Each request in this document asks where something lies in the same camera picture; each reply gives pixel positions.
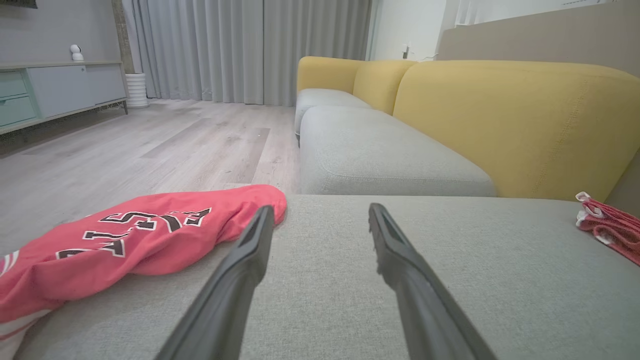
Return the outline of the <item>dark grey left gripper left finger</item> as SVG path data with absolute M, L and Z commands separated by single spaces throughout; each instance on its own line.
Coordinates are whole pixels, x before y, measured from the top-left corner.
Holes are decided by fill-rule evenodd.
M 157 354 L 158 360 L 237 360 L 250 305 L 266 274 L 274 207 L 260 207 Z

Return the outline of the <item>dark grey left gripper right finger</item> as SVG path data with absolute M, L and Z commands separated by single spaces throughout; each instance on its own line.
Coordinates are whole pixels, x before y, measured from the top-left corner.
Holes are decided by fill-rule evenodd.
M 395 292 L 409 357 L 494 360 L 487 342 L 384 205 L 370 204 L 368 223 L 377 273 Z

